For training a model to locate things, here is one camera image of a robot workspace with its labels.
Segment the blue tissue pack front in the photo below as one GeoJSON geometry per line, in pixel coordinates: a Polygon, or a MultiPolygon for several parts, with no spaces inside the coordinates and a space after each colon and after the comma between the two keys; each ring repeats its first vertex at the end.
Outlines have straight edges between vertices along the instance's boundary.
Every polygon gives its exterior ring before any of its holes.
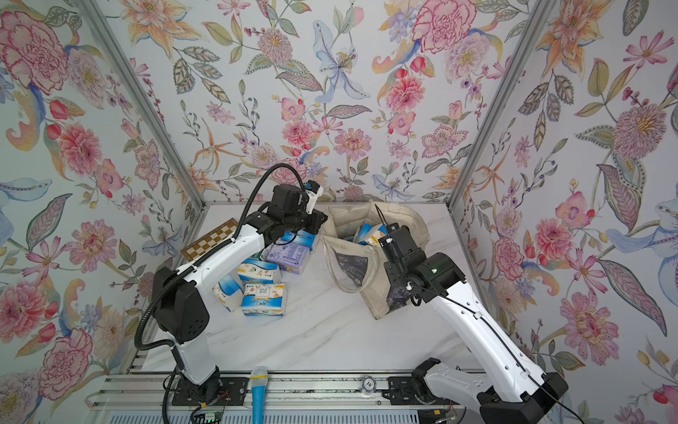
{"type": "Polygon", "coordinates": [[[387,234],[386,226],[362,224],[356,232],[353,242],[362,246],[379,247],[379,240],[387,234]]]}

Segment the beige canvas tote bag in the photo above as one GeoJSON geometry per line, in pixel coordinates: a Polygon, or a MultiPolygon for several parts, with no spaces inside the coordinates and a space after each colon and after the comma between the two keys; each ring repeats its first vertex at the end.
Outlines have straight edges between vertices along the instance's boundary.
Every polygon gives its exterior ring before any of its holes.
{"type": "Polygon", "coordinates": [[[337,287],[344,293],[360,295],[376,320],[404,307],[409,297],[390,287],[381,247],[362,246],[353,238],[362,224],[399,224],[407,226],[415,243],[425,248],[430,234],[421,215],[402,204],[380,201],[330,207],[326,215],[321,243],[328,272],[337,287]]]}

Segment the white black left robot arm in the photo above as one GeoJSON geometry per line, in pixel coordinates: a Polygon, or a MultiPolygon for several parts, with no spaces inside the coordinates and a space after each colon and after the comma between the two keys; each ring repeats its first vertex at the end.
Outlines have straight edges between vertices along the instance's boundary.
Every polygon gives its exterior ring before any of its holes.
{"type": "Polygon", "coordinates": [[[316,234],[327,216],[315,204],[323,188],[308,180],[302,187],[281,184],[272,199],[238,221],[240,231],[194,261],[155,274],[153,296],[144,317],[153,318],[163,339],[151,348],[169,346],[178,371],[190,383],[205,386],[219,376],[208,347],[207,328],[215,308],[213,288],[238,276],[246,259],[277,242],[288,232],[316,234]]]}

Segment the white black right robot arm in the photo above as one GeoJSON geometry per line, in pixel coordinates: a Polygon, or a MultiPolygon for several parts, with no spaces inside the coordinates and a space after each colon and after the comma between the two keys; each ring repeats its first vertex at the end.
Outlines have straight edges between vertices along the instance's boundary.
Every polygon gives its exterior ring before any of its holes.
{"type": "Polygon", "coordinates": [[[430,358],[411,373],[422,403],[446,399],[478,413],[486,423],[538,423],[568,390],[524,354],[481,304],[460,268],[446,254],[426,255],[405,226],[390,224],[379,244],[392,284],[415,306],[427,304],[450,323],[483,369],[469,374],[430,358]]]}

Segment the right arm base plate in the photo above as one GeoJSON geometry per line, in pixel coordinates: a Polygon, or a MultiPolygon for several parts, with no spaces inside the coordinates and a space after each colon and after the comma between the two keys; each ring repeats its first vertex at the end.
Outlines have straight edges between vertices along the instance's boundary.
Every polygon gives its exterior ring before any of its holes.
{"type": "Polygon", "coordinates": [[[392,406],[422,406],[410,376],[390,376],[381,395],[392,406]]]}

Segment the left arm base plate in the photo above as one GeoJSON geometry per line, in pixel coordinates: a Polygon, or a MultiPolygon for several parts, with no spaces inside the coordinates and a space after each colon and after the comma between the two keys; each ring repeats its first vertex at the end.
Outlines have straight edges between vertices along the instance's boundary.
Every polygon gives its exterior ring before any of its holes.
{"type": "Polygon", "coordinates": [[[171,398],[172,406],[243,406],[249,379],[246,377],[220,377],[203,385],[191,383],[180,377],[171,398]]]}

